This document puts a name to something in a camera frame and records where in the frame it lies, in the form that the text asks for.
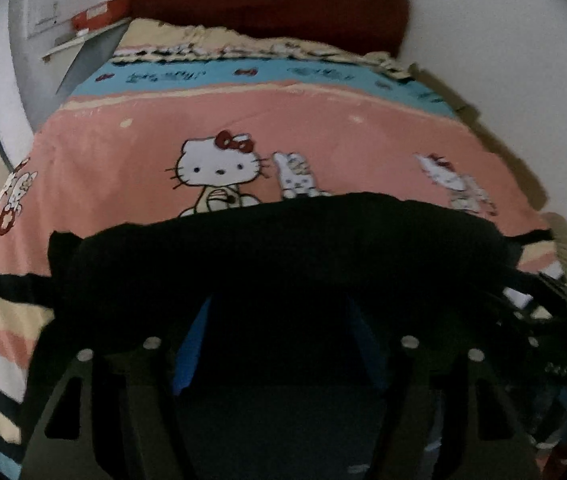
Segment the hello kitty print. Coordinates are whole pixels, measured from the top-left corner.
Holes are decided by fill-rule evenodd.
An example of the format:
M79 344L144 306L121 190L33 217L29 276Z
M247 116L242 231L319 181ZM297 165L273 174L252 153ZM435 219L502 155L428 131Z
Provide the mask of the hello kitty print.
M0 211L0 236L8 234L14 227L17 217L23 211L21 200L26 196L38 175L37 171L33 171L18 176L29 160L30 158L26 158L17 165L0 191L0 201L10 192L6 205Z
M254 151L254 142L248 134L233 135L223 130L215 137L187 140L177 160L171 179L180 186L201 187L195 205L179 216L221 211L256 205L259 200L242 194L240 184L246 184L261 173L261 159Z
M477 181L468 174L459 174L455 171L452 162L443 156L431 153L428 156L415 155L423 172L435 184L445 187L450 194L452 209L480 214L482 211L489 216L497 215L497 206L490 199L490 195Z
M248 207L260 203L251 194L241 192L240 185L254 181L263 173L264 161L255 152L255 142L250 134L233 134L222 130L214 137L189 139L181 150L171 180L178 180L173 189L181 186L200 187L201 193L195 205L179 216L208 213ZM298 197L331 196L318 189L306 158L299 153L275 152L272 161L278 169L281 196L284 200Z
M299 196L330 196L327 191L317 188L315 178L310 171L310 165L303 155L299 153L276 152L273 154L279 170L279 183L282 188L282 198L285 200Z

